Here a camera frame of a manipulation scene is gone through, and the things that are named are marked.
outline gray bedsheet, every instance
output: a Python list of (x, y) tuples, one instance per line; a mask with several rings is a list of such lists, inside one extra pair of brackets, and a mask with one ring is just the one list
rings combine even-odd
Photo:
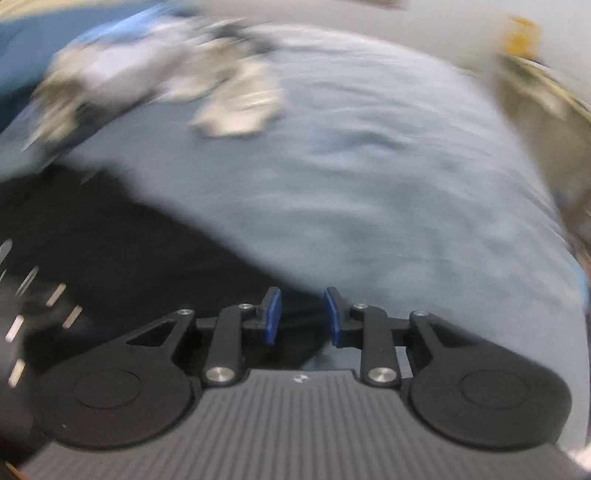
[[(492, 102), (448, 64), (349, 34), (267, 25), (280, 119), (251, 138), (187, 127), (198, 103), (150, 104), (75, 150), (142, 200), (312, 291), (390, 315), (435, 312), (558, 372), (561, 437), (581, 447), (589, 362), (576, 274), (553, 203)], [(0, 171), (26, 164), (20, 126)]]

